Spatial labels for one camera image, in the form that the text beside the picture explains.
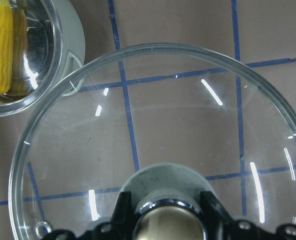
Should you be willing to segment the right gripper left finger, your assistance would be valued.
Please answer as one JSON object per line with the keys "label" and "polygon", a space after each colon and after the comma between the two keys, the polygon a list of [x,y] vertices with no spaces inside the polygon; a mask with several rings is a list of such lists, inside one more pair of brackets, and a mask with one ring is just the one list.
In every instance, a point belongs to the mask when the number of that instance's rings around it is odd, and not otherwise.
{"label": "right gripper left finger", "polygon": [[131,240],[135,228],[135,214],[132,208],[130,191],[119,194],[112,217],[109,220],[96,220],[94,227],[76,236],[66,229],[53,230],[46,235],[48,240]]}

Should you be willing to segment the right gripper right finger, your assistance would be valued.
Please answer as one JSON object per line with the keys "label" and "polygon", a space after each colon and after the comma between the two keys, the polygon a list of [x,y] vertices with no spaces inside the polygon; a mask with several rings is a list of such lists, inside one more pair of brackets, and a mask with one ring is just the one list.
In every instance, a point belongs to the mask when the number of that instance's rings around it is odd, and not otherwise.
{"label": "right gripper right finger", "polygon": [[268,232],[246,219],[234,219],[211,191],[200,192],[201,222],[209,240],[296,240],[296,224]]}

